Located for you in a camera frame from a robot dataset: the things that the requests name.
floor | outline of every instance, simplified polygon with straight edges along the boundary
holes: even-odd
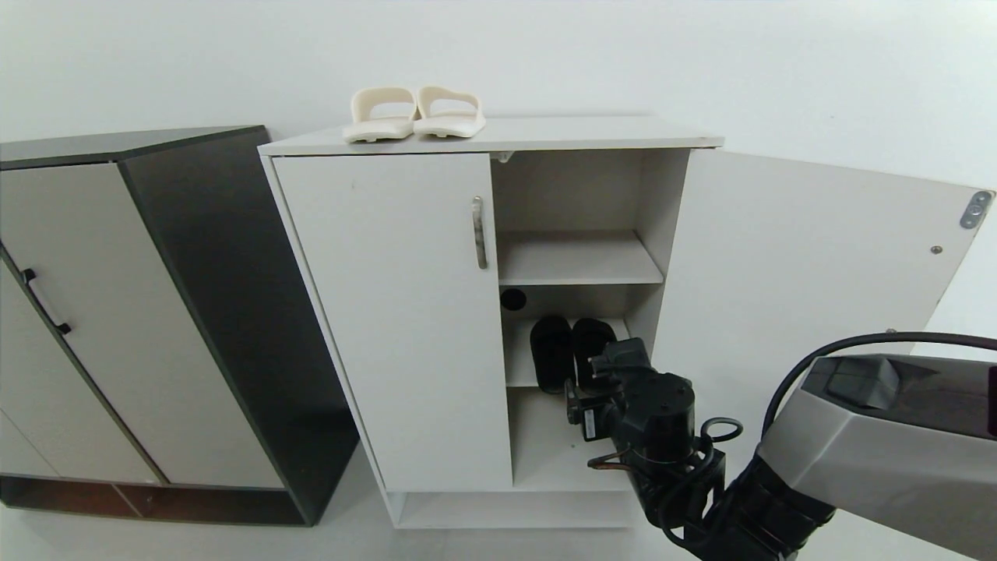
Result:
[[[801,561],[967,559],[840,512]],[[0,508],[3,561],[692,560],[651,526],[633,530],[392,529],[364,454],[357,453],[315,528],[149,523]]]

cabinet top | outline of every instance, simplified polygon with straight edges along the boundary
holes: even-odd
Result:
[[[653,116],[489,118],[469,139],[411,136],[400,141],[347,144],[342,129],[326,129],[259,147],[264,156],[336,156],[509,152],[517,150],[608,150],[618,148],[716,148],[723,137]]]
[[[0,170],[118,162],[160,150],[263,130],[262,126],[131,131],[0,144]]]

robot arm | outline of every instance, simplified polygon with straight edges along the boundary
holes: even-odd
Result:
[[[888,333],[815,351],[780,386],[755,457],[727,488],[714,444],[737,437],[740,423],[710,419],[697,434],[691,382],[655,371],[640,339],[592,359],[596,375],[617,382],[612,392],[583,397],[568,383],[568,419],[586,440],[612,438],[617,452],[589,466],[628,471],[648,521],[704,561],[794,559],[836,508],[997,560],[997,365],[827,356],[904,340],[997,350],[982,337]],[[718,436],[719,424],[735,429]]]

black handle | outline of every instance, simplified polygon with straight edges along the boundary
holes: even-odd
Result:
[[[52,320],[52,317],[49,315],[49,313],[45,311],[45,307],[42,305],[42,302],[38,299],[38,295],[35,294],[35,291],[31,289],[31,281],[37,278],[38,274],[35,273],[35,271],[32,269],[24,269],[23,271],[21,271],[21,281],[24,282],[24,286],[28,289],[28,296],[31,298],[31,300],[34,301],[35,307],[39,309],[42,312],[42,314],[45,315],[45,320],[47,320],[48,323],[54,326],[56,331],[58,331],[59,333],[63,335],[69,333],[70,331],[73,330],[71,327],[69,327],[69,324],[59,323],[58,325],[56,325],[56,323]]]

slipper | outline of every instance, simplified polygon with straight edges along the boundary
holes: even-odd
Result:
[[[571,342],[578,367],[578,387],[587,392],[600,392],[613,388],[615,385],[613,381],[593,376],[592,365],[588,360],[602,354],[606,343],[615,340],[616,332],[604,321],[583,317],[574,323]]]
[[[563,393],[564,383],[574,377],[571,358],[571,326],[559,315],[549,315],[529,332],[529,349],[536,368],[536,384],[545,393]]]
[[[404,115],[371,117],[371,111],[386,103],[407,103],[412,111]],[[367,88],[353,94],[350,103],[353,124],[343,127],[346,142],[374,142],[381,139],[404,139],[412,134],[412,125],[419,116],[415,96],[405,88]]]
[[[471,104],[473,109],[433,111],[433,104],[441,100],[463,101]],[[471,94],[452,92],[439,86],[426,86],[419,90],[419,113],[423,118],[416,121],[417,135],[468,139],[485,127],[482,100]]]

